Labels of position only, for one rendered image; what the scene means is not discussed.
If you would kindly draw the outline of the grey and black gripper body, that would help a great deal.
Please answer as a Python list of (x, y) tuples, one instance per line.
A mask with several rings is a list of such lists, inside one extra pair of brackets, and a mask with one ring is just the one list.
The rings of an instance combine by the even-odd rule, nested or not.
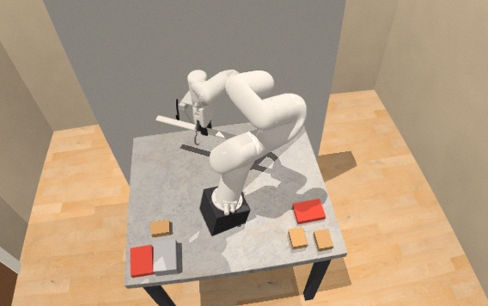
[(213, 102), (206, 107), (193, 108), (194, 123), (197, 125), (199, 120), (200, 125), (205, 128), (211, 121), (215, 114)]

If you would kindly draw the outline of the red rectangular block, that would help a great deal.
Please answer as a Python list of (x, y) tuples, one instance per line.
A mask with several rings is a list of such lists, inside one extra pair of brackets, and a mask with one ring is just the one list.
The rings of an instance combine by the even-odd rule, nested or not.
[(133, 278), (153, 275), (152, 245), (131, 248), (131, 276)]
[(297, 224), (309, 223), (326, 218), (320, 199), (293, 204)]

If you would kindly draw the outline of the tan flat block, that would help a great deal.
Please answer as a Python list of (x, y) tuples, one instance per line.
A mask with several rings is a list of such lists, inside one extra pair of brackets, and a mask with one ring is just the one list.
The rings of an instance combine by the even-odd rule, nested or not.
[(170, 227), (170, 232), (169, 232), (169, 227), (170, 227), (169, 219), (150, 222), (150, 231), (152, 237), (171, 235), (171, 227)]
[(328, 229), (314, 231), (314, 239), (318, 252), (333, 248), (332, 239)]
[(303, 227), (289, 229), (288, 233), (292, 249), (307, 247), (308, 243), (304, 234)]

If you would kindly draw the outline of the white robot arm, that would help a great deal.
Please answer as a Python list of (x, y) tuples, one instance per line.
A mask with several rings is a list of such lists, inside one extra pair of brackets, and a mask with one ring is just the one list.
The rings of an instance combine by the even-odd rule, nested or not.
[[(261, 70), (246, 73), (225, 70), (208, 80), (204, 71), (194, 70), (187, 78), (190, 91), (179, 104), (183, 111), (189, 105), (206, 107), (227, 93), (257, 128), (224, 141), (210, 153), (211, 167), (222, 174), (218, 193), (215, 189), (212, 194), (212, 202), (218, 209), (225, 210), (224, 215), (241, 207), (240, 193), (254, 162), (292, 140), (303, 128), (307, 117), (306, 103), (301, 96), (283, 94), (261, 100), (274, 88), (272, 76)], [(228, 87), (227, 92), (225, 87)]]

